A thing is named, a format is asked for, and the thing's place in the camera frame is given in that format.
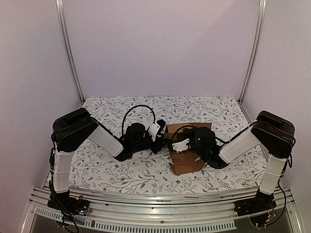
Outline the brown cardboard box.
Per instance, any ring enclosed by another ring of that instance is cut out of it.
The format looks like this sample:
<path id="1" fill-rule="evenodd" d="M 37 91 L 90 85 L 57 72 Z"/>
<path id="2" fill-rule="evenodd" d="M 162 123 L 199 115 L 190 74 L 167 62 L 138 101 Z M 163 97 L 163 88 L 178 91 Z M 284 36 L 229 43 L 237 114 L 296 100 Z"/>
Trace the brown cardboard box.
<path id="1" fill-rule="evenodd" d="M 191 125 L 195 127 L 207 127 L 211 129 L 212 123 L 177 123 L 167 125 L 164 137 L 171 139 L 172 135 L 182 126 Z M 169 163 L 173 174 L 179 176 L 182 174 L 188 174 L 200 171 L 204 167 L 204 162 L 199 158 L 199 156 L 193 150 L 187 150 L 184 152 L 175 152 L 169 149 L 172 162 Z"/>

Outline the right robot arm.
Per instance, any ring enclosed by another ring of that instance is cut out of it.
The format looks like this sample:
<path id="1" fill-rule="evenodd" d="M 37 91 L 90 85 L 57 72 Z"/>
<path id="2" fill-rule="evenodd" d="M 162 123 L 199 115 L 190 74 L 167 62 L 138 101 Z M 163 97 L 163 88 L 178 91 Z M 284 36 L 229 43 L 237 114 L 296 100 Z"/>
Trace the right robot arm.
<path id="1" fill-rule="evenodd" d="M 204 163 L 215 169 L 222 169 L 249 150 L 261 146 L 269 158 L 261 180 L 257 197 L 252 199 L 251 207 L 261 212 L 270 204 L 269 195 L 273 193 L 287 160 L 295 145 L 294 125 L 267 111 L 261 111 L 256 120 L 237 133 L 232 139 L 219 140 L 214 131 L 207 127 L 195 127 L 183 131 L 183 150 L 194 151 Z"/>

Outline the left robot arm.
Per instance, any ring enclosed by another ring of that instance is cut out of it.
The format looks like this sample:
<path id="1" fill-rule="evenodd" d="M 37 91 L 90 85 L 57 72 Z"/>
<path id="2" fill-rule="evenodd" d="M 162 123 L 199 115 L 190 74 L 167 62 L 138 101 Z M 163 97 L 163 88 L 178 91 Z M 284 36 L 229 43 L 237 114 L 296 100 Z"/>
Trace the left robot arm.
<path id="1" fill-rule="evenodd" d="M 58 118 L 52 125 L 53 149 L 50 156 L 52 190 L 56 193 L 52 199 L 54 204 L 62 211 L 72 207 L 71 198 L 64 193 L 69 191 L 73 154 L 84 141 L 92 141 L 117 161 L 123 162 L 132 158 L 136 152 L 160 152 L 167 143 L 162 133 L 165 127 L 166 122 L 162 119 L 154 119 L 148 128 L 141 123 L 133 123 L 126 129 L 122 128 L 121 137 L 118 138 L 85 108 Z"/>

